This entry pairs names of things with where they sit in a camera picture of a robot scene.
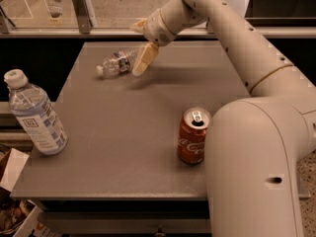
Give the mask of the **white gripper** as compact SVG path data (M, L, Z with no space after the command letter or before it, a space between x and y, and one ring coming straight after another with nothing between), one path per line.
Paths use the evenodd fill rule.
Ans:
M168 45L176 35L167 28L160 9L155 10L147 19L131 24L129 28L135 33L144 34L147 40L152 41L138 48L132 74L140 76L157 57L159 46Z

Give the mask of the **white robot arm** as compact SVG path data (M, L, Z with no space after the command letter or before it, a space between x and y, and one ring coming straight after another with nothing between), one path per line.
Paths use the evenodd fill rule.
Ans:
M249 96L220 108L205 141L212 237L304 237L297 162L316 148L316 87L226 0L170 0L135 24L148 43L141 75L161 46L208 22Z

